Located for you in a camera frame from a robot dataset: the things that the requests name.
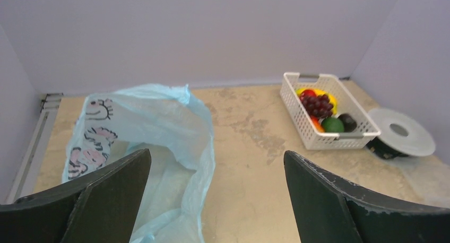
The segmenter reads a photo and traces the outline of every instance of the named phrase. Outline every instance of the translucent bag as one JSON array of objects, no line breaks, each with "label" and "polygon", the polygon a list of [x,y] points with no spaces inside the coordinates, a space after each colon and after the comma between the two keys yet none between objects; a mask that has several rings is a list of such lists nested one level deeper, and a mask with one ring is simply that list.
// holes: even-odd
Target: translucent bag
[{"label": "translucent bag", "polygon": [[157,84],[88,96],[66,147],[63,183],[118,159],[115,141],[129,142],[126,154],[145,147],[152,155],[130,242],[204,242],[201,211],[215,161],[203,102],[187,86]]}]

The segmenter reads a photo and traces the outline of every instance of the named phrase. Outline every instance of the plastic basket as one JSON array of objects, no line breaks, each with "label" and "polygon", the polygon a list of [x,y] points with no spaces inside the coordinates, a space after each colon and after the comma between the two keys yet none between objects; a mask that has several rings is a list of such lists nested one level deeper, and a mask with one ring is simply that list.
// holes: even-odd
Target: plastic basket
[{"label": "plastic basket", "polygon": [[[307,78],[312,82],[299,82],[300,78]],[[316,88],[332,94],[337,101],[337,115],[349,113],[358,123],[358,127],[352,133],[317,131],[296,95],[296,90],[299,88]],[[378,126],[334,75],[286,72],[283,76],[280,95],[308,150],[360,149],[380,135]]]}]

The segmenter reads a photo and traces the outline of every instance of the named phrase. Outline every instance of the avocado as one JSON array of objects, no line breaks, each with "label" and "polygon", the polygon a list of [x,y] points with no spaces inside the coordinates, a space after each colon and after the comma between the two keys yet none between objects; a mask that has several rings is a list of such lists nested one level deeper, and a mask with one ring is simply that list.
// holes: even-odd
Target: avocado
[{"label": "avocado", "polygon": [[329,117],[322,121],[322,127],[327,133],[343,133],[344,123],[337,118]]},{"label": "avocado", "polygon": [[353,132],[358,126],[356,121],[347,113],[341,114],[338,119],[344,123],[344,130],[346,133]]}]

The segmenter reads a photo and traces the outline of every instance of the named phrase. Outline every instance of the printed design on bag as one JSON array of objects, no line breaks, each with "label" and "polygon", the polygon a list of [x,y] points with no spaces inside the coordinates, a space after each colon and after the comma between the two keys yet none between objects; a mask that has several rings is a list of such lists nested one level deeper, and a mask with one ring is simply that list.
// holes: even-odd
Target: printed design on bag
[{"label": "printed design on bag", "polygon": [[90,101],[86,107],[87,120],[111,120],[113,115],[112,103],[111,99]]},{"label": "printed design on bag", "polygon": [[69,180],[75,179],[88,170],[88,166],[79,161],[81,148],[74,147],[71,151],[71,157],[69,159]]},{"label": "printed design on bag", "polygon": [[104,127],[92,127],[84,132],[84,139],[90,147],[83,151],[80,147],[72,149],[69,160],[69,180],[83,175],[88,168],[97,170],[105,165],[117,134]]}]

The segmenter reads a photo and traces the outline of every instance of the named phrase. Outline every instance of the bunch of grapes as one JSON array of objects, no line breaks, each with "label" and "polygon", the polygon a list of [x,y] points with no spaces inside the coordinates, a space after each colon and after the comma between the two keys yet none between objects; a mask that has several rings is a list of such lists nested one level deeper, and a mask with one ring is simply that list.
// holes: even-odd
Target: bunch of grapes
[{"label": "bunch of grapes", "polygon": [[330,103],[329,97],[324,94],[322,96],[306,96],[301,101],[310,116],[317,118],[327,118],[333,115],[331,111],[333,105]]}]

